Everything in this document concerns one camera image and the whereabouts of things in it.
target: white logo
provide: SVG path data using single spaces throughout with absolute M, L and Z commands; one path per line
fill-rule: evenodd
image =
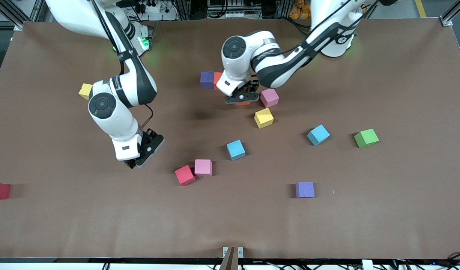
M 338 44 L 343 44 L 347 41 L 347 38 L 345 36 L 341 37 L 338 39 Z

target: green light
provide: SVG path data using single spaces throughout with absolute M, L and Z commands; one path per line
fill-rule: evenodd
M 140 45 L 141 45 L 141 48 L 146 51 L 150 48 L 150 45 L 148 44 L 148 38 L 145 37 L 145 38 L 141 38 L 141 37 L 138 37 L 138 41 L 140 42 Z

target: table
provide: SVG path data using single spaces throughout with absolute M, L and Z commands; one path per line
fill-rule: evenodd
M 460 51 L 438 19 L 364 20 L 340 58 L 318 56 L 262 108 L 201 89 L 232 35 L 303 38 L 286 21 L 161 22 L 142 60 L 158 85 L 150 126 L 166 143 L 144 169 L 115 160 L 82 83 L 119 70 L 106 40 L 56 23 L 16 32 L 0 70 L 0 257 L 221 256 L 446 258 L 460 251 Z M 140 121 L 144 106 L 133 108 Z M 323 124 L 317 147 L 306 138 Z M 359 149 L 353 135 L 380 142 Z M 247 156 L 231 161 L 240 139 Z M 213 160 L 215 176 L 179 186 L 174 171 Z M 296 199 L 313 181 L 316 198 Z

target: blue cube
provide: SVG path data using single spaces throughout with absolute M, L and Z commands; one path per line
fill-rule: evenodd
M 245 149 L 240 140 L 236 140 L 235 142 L 229 143 L 227 145 L 227 149 L 233 161 L 239 158 L 243 158 L 245 156 Z
M 317 146 L 330 136 L 330 133 L 324 128 L 323 125 L 319 125 L 314 128 L 307 135 L 308 139 L 312 142 L 313 145 Z
M 297 189 L 297 198 L 314 198 L 314 182 L 298 182 L 295 185 Z
M 202 71 L 200 73 L 200 85 L 204 89 L 213 89 L 213 72 Z

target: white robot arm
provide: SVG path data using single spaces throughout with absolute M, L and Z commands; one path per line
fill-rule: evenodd
M 396 1 L 380 0 L 383 5 Z M 329 57 L 343 55 L 363 16 L 361 5 L 369 2 L 376 5 L 379 0 L 312 0 L 311 32 L 287 57 L 268 31 L 228 38 L 221 51 L 225 70 L 216 84 L 228 96 L 225 102 L 257 101 L 259 96 L 254 91 L 258 83 L 268 88 L 281 87 L 319 52 Z M 250 68 L 259 82 L 250 81 Z
M 142 130 L 129 108 L 151 103 L 156 84 L 139 58 L 137 49 L 115 17 L 118 7 L 102 7 L 95 0 L 47 0 L 53 16 L 65 28 L 82 34 L 108 38 L 120 63 L 129 72 L 93 84 L 88 111 L 95 123 L 112 139 L 117 160 L 133 168 L 143 167 L 163 145 L 162 135 Z

